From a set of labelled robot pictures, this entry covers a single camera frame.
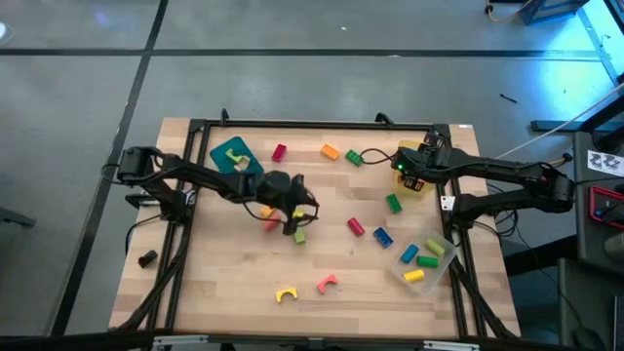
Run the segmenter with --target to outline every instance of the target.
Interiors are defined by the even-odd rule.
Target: plastic container
[[[427,247],[425,246],[425,242],[429,238],[433,239],[438,245],[445,249],[445,254],[443,256],[437,256],[435,253],[432,253],[427,249]],[[416,259],[413,259],[408,264],[403,263],[401,261],[401,255],[410,244],[414,244],[419,248],[416,257],[419,257],[420,255],[436,257],[440,262],[438,268],[421,267],[416,264]],[[443,274],[445,274],[447,268],[449,268],[450,262],[454,258],[455,245],[451,244],[438,232],[431,229],[423,229],[420,233],[418,233],[411,239],[411,241],[406,245],[404,249],[399,252],[399,256],[397,256],[397,259],[390,265],[390,272],[392,272],[392,275],[394,275],[414,293],[428,294],[438,284],[438,281],[440,281],[440,278],[442,278]],[[406,281],[403,277],[403,274],[416,269],[424,270],[425,278],[421,281],[413,283]]]

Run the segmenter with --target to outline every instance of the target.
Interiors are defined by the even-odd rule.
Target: white cable
[[[505,153],[503,153],[503,154],[501,154],[501,155],[497,156],[497,157],[496,157],[496,159],[499,159],[499,158],[501,158],[501,157],[505,157],[505,156],[509,155],[509,154],[510,154],[510,153],[512,153],[512,152],[516,152],[516,151],[520,150],[521,148],[523,148],[523,147],[525,147],[525,146],[527,146],[527,145],[529,145],[529,144],[531,144],[531,143],[533,143],[533,142],[536,142],[536,141],[540,140],[540,139],[541,139],[541,138],[543,138],[543,137],[549,136],[549,135],[551,135],[552,133],[556,133],[559,129],[561,129],[561,128],[563,128],[563,127],[567,126],[568,124],[570,124],[570,123],[572,123],[572,122],[574,122],[574,121],[576,121],[577,119],[579,119],[580,117],[582,117],[585,113],[587,113],[588,111],[590,111],[592,108],[594,108],[594,107],[598,106],[601,102],[605,101],[608,97],[610,97],[610,96],[612,96],[613,94],[615,94],[615,93],[616,93],[616,92],[617,92],[620,88],[622,88],[622,87],[624,87],[624,83],[622,83],[622,84],[618,85],[618,86],[617,86],[617,87],[615,87],[612,91],[608,92],[608,94],[607,94],[607,95],[605,95],[605,96],[604,96],[603,98],[601,98],[600,100],[598,100],[598,102],[596,102],[596,103],[594,103],[593,105],[591,105],[591,106],[587,107],[587,109],[585,109],[583,112],[579,113],[579,114],[578,114],[578,116],[576,116],[576,117],[572,118],[571,120],[569,120],[569,121],[567,121],[567,122],[565,122],[565,123],[561,124],[559,127],[557,127],[557,128],[555,128],[555,129],[553,129],[552,131],[550,131],[550,132],[548,132],[548,133],[544,133],[543,135],[538,136],[538,137],[536,137],[536,138],[533,138],[533,139],[531,139],[531,140],[529,140],[529,141],[525,142],[524,144],[522,144],[522,145],[520,145],[520,146],[514,147],[513,149],[511,149],[511,150],[509,150],[509,151],[507,151],[507,152],[505,152]]]

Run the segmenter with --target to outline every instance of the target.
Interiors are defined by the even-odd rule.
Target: blue block
[[[401,261],[404,264],[408,264],[410,263],[411,260],[413,260],[414,257],[416,257],[417,253],[418,253],[418,246],[414,244],[409,244],[406,251],[401,255]]]
[[[375,239],[377,239],[377,241],[379,242],[379,244],[381,244],[383,249],[387,249],[390,245],[392,245],[392,243],[394,243],[394,241],[392,240],[392,238],[390,238],[388,233],[386,233],[386,231],[383,230],[381,227],[375,229],[372,235],[374,235]]]

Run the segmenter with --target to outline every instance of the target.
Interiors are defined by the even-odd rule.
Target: red device
[[[621,203],[624,202],[624,195],[609,189],[605,189],[599,186],[590,186],[589,188],[589,216],[594,220],[599,222],[604,222],[603,219],[596,215],[596,211],[608,207],[606,201],[611,201],[613,203]],[[624,229],[624,224],[616,223],[616,222],[605,222],[604,224],[608,224],[614,226],[616,228]]]
[[[347,220],[347,225],[351,228],[351,231],[355,236],[361,237],[364,234],[364,228],[356,218],[351,218]]]
[[[275,148],[275,151],[273,152],[273,156],[271,157],[271,159],[274,162],[282,162],[284,155],[286,155],[286,146],[282,144],[277,144],[277,147]]]

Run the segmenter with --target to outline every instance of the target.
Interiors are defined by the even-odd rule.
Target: green block
[[[298,244],[303,244],[305,243],[305,233],[303,232],[303,229],[298,228],[295,232],[294,232],[294,241]]]
[[[425,241],[425,247],[429,249],[430,252],[442,257],[445,255],[445,248],[440,246],[440,244],[436,243],[433,239],[429,238]]]
[[[352,164],[356,165],[357,167],[360,167],[360,165],[362,165],[362,157],[360,157],[360,154],[358,154],[357,152],[353,151],[353,150],[349,150],[344,157],[351,161]]]
[[[397,199],[397,195],[395,194],[386,196],[386,202],[388,203],[390,211],[392,211],[393,214],[397,214],[403,210],[401,204],[399,203],[399,199]]]
[[[438,268],[438,259],[435,257],[418,256],[416,264],[422,267]]]

